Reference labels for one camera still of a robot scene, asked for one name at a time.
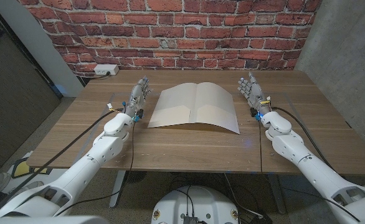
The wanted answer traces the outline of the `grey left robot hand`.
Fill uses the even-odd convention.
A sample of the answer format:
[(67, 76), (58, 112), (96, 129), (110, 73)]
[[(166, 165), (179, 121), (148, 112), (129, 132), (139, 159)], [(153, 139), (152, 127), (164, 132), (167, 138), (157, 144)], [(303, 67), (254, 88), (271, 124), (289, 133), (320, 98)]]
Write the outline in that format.
[(127, 102), (124, 114), (130, 116), (134, 122), (137, 122), (143, 117), (143, 107), (147, 96), (151, 93), (149, 88), (149, 80), (146, 76), (138, 80), (138, 83), (133, 87), (129, 101)]

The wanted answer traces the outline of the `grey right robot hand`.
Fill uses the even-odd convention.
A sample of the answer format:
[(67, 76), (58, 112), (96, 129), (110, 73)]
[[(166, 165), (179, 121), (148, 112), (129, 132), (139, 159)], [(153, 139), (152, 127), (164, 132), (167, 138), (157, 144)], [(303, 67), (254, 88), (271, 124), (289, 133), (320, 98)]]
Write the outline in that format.
[(238, 84), (237, 89), (247, 100), (252, 117), (260, 121), (265, 114), (271, 112), (270, 98), (265, 97), (252, 72), (249, 72), (248, 78), (242, 77)]

